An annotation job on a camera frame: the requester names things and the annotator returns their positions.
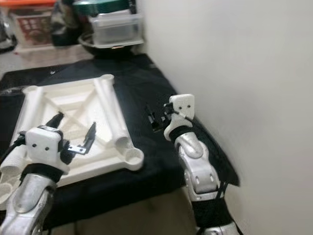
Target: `plastic storage container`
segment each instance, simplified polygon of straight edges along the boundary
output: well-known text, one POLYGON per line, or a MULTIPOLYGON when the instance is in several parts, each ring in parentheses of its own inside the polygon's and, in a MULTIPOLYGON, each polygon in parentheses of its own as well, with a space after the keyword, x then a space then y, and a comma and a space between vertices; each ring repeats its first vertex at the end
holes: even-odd
POLYGON ((123 12, 99 14, 89 18, 93 28, 95 45, 114 44, 142 41, 142 15, 123 12))
POLYGON ((52 44, 50 18, 55 0, 0 0, 11 30, 23 47, 52 44))

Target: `black cable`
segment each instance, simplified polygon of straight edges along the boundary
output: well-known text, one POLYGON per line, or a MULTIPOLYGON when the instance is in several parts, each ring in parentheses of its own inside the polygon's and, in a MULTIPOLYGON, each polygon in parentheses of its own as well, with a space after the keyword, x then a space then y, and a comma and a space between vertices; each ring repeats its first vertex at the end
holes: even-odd
POLYGON ((235 223, 237 231, 239 233, 239 235, 244 235, 244 233, 240 230, 240 228, 238 227, 238 225, 235 223))
POLYGON ((216 196, 215 196, 215 200, 218 200, 218 199, 221 197, 221 194, 222 194, 222 192, 224 191, 224 185, 225 185, 225 184, 226 184, 225 182, 221 181, 220 187, 219 187, 219 189, 217 190, 217 193, 216 193, 216 196))
POLYGON ((14 143, 6 150, 6 152, 0 158, 0 165, 3 163, 3 161, 6 159, 6 157, 13 151, 13 149, 17 146, 18 146, 18 144, 14 143))
POLYGON ((25 144, 25 136, 20 135, 16 141, 6 150, 6 152, 0 157, 0 165, 4 162, 6 157, 13 151, 14 148, 25 144))
POLYGON ((226 193, 226 189, 227 189, 228 184, 229 184, 229 182, 225 182, 225 184, 224 184, 224 188, 223 188, 223 193, 224 194, 226 193))

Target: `table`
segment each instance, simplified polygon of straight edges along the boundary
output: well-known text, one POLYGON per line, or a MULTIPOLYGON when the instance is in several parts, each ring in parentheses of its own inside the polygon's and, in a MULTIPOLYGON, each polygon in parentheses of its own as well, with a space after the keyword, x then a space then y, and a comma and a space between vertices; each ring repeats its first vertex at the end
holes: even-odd
MULTIPOLYGON (((163 104, 176 92, 146 55, 9 72, 0 82, 0 90, 89 79, 106 73, 115 76, 114 89, 134 146, 145 154, 144 166, 136 172, 121 169, 58 188, 45 228, 90 218, 184 185, 183 169, 174 145, 165 140, 162 132, 153 133, 144 112, 146 103, 149 103, 156 117, 160 118, 163 104)), ((12 135, 7 133, 14 131, 23 99, 20 89, 11 95, 0 95, 0 112, 6 113, 0 117, 0 130, 6 130, 0 133, 0 154, 9 146, 12 135)), ((221 165, 221 159, 215 157, 213 143, 197 134, 210 150, 210 162, 215 167, 221 165)), ((223 174, 225 169, 218 168, 217 171, 223 174)))

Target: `black bowl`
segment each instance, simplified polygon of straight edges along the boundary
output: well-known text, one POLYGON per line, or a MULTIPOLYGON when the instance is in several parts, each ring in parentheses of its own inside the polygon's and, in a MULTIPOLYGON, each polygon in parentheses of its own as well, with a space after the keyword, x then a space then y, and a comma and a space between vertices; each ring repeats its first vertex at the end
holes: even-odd
POLYGON ((96 58, 123 59, 132 56, 132 46, 101 47, 93 43, 92 33, 83 33, 78 42, 96 58))

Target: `white plastic tray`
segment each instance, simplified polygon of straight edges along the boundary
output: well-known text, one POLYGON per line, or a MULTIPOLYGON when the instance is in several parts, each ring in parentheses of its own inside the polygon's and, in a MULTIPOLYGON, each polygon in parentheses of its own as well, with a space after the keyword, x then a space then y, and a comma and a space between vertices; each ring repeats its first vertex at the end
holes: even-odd
MULTIPOLYGON (((96 139, 90 152, 75 156, 69 165, 69 174, 61 178, 58 186, 121 168, 138 170, 142 167, 144 155, 133 146, 112 86, 113 78, 113 75, 106 74, 94 79, 31 86, 23 91, 26 97, 12 141, 19 131, 45 124, 62 112, 64 118, 59 129, 63 131, 64 139, 74 145, 82 144, 87 130, 96 122, 96 139)), ((3 183, 10 183, 14 190, 15 182, 12 179, 17 180, 16 176, 30 162, 24 146, 12 151, 0 166, 3 173, 0 187, 3 183)))

